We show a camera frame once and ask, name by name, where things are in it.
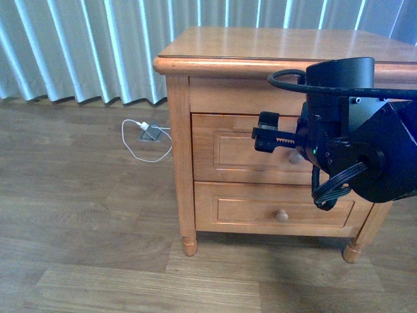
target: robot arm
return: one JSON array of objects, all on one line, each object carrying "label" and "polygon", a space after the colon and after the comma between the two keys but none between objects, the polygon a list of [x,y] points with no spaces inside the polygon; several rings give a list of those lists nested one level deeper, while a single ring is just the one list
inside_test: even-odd
[{"label": "robot arm", "polygon": [[[320,209],[330,210],[351,190],[377,203],[417,195],[417,91],[374,89],[374,68],[374,59],[360,57],[268,77],[275,87],[306,93],[307,101],[294,134],[279,131],[278,113],[261,112],[255,149],[295,148],[311,162]],[[297,75],[298,85],[276,79],[286,74]],[[330,176],[321,186],[320,170]]]}]

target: wooden drawer knob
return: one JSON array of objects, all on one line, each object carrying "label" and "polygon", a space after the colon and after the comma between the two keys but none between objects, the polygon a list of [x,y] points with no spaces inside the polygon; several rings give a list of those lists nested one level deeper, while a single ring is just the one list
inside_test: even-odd
[{"label": "wooden drawer knob", "polygon": [[275,219],[281,223],[286,222],[288,220],[288,214],[285,212],[285,210],[278,210]]},{"label": "wooden drawer knob", "polygon": [[291,164],[300,164],[304,160],[304,157],[298,153],[297,150],[292,150],[291,153],[288,156],[288,161]]}]

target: floor plank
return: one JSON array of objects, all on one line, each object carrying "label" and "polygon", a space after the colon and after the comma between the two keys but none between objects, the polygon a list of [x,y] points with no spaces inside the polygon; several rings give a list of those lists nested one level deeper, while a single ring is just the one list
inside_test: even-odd
[{"label": "floor plank", "polygon": [[262,313],[284,312],[415,312],[409,293],[260,282]]},{"label": "floor plank", "polygon": [[35,307],[68,312],[260,312],[256,282],[52,265]]},{"label": "floor plank", "polygon": [[306,246],[257,245],[233,241],[198,242],[198,253],[187,258],[176,240],[169,255],[168,273],[261,282],[291,282],[323,287],[382,291],[370,260],[362,256],[354,265],[340,262],[338,249]]},{"label": "floor plank", "polygon": [[0,259],[164,272],[171,239],[162,235],[8,225]]}]

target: curtain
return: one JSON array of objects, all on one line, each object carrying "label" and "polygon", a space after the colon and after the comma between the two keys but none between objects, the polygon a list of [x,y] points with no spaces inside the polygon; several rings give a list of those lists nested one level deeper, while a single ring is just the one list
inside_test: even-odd
[{"label": "curtain", "polygon": [[187,27],[362,29],[417,45],[416,0],[0,0],[0,98],[166,96],[152,60]]}]

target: wooden nightstand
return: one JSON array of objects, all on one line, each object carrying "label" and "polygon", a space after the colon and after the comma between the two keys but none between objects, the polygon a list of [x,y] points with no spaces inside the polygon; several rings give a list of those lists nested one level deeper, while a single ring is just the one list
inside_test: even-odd
[{"label": "wooden nightstand", "polygon": [[167,76],[186,255],[197,250],[196,230],[350,237],[343,257],[351,263],[372,242],[391,203],[351,192],[321,211],[311,164],[290,164],[286,148],[257,152],[250,138],[263,110],[295,131],[305,96],[270,86],[270,73],[346,57],[375,58],[375,87],[417,86],[417,47],[363,31],[194,27],[154,60]]}]

